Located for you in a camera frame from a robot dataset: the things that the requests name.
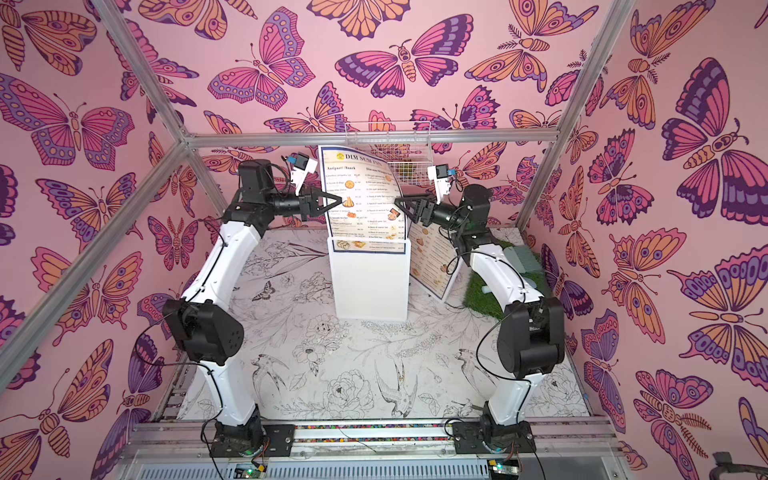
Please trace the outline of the dim sum menu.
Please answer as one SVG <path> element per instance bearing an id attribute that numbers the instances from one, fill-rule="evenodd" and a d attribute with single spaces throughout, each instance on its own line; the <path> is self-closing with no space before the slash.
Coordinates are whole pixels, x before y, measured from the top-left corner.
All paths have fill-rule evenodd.
<path id="1" fill-rule="evenodd" d="M 412 223 L 410 276 L 430 295 L 445 302 L 458 273 L 456 250 L 437 225 Z"/>
<path id="2" fill-rule="evenodd" d="M 395 205 L 402 189 L 382 159 L 344 146 L 318 150 L 323 190 L 341 199 L 326 213 L 332 250 L 403 255 L 407 219 Z"/>

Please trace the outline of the white rack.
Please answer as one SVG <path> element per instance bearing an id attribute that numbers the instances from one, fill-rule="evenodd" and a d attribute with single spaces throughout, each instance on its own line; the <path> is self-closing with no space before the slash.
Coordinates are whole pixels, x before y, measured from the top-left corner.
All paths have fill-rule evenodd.
<path id="1" fill-rule="evenodd" d="M 339 319 L 391 323 L 407 320 L 410 240 L 331 237 L 328 256 Z"/>

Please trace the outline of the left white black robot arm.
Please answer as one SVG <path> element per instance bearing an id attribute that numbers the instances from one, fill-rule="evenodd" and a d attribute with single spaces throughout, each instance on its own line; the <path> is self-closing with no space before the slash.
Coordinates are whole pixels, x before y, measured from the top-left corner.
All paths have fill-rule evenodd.
<path id="1" fill-rule="evenodd" d="M 218 404 L 209 421 L 215 434 L 202 439 L 213 455 L 251 457 L 267 448 L 259 408 L 237 358 L 245 330 L 229 305 L 246 261 L 276 217 L 321 217 L 340 205 L 339 196 L 306 186 L 317 166 L 317 160 L 303 154 L 286 158 L 280 166 L 285 183 L 278 187 L 277 164 L 242 162 L 238 188 L 222 215 L 211 256 L 181 297 L 163 306 L 163 321 L 176 346 L 204 375 Z"/>

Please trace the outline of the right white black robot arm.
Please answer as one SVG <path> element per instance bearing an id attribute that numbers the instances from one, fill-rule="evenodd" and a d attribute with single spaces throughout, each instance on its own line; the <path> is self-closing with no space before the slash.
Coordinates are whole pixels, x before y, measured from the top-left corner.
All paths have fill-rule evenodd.
<path id="1" fill-rule="evenodd" d="M 547 297 L 507 260 L 488 227 L 492 192 L 481 185 L 464 188 L 457 206 L 428 195 L 394 200 L 409 220 L 442 228 L 458 262 L 468 265 L 490 289 L 502 310 L 491 330 L 497 333 L 497 354 L 503 374 L 483 407 L 480 433 L 494 452 L 526 446 L 534 450 L 525 421 L 529 400 L 555 366 L 565 359 L 565 312 L 560 300 Z"/>

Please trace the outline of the green artificial grass mat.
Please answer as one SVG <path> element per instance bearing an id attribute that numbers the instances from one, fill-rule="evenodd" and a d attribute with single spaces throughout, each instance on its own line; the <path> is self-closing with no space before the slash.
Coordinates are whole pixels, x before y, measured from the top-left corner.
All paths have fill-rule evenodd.
<path id="1" fill-rule="evenodd" d="M 531 254 L 535 267 L 539 267 L 538 258 L 532 253 L 527 245 L 517 245 L 507 242 L 503 239 L 500 240 L 500 243 L 503 249 L 511 247 L 513 249 L 520 249 L 524 255 Z M 521 271 L 521 273 L 525 279 L 533 282 L 541 293 L 545 295 L 549 295 L 551 293 L 551 289 L 547 286 L 542 271 Z M 503 308 L 499 305 L 498 301 L 491 292 L 483 292 L 483 288 L 485 286 L 486 283 L 480 277 L 480 275 L 476 272 L 473 272 L 469 279 L 465 298 L 463 300 L 463 306 L 473 310 L 474 312 L 477 312 L 478 314 L 501 319 L 503 317 Z"/>

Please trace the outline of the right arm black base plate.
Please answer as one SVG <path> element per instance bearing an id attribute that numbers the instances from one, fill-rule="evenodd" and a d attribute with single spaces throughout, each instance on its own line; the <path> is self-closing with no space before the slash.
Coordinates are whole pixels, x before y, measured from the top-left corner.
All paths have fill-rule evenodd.
<path id="1" fill-rule="evenodd" d="M 501 426 L 482 418 L 479 421 L 450 420 L 445 431 L 458 454 L 535 453 L 534 435 L 527 421 Z"/>

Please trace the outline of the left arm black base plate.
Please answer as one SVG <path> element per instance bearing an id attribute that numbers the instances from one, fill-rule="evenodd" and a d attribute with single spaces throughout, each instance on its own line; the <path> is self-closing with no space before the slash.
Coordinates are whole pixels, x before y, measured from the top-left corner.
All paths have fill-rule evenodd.
<path id="1" fill-rule="evenodd" d="M 209 446 L 214 458 L 261 455 L 269 458 L 288 457 L 291 454 L 294 434 L 294 424 L 251 427 L 217 424 Z"/>

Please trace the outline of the aluminium front rail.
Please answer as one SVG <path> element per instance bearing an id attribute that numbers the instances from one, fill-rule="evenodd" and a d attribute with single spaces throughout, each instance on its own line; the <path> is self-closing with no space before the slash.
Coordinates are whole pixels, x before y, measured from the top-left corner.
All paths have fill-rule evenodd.
<path id="1" fill-rule="evenodd" d="M 212 458 L 201 423 L 144 424 L 114 479 L 631 479 L 607 421 L 540 418 L 494 450 L 469 420 L 272 421 L 266 450 Z"/>

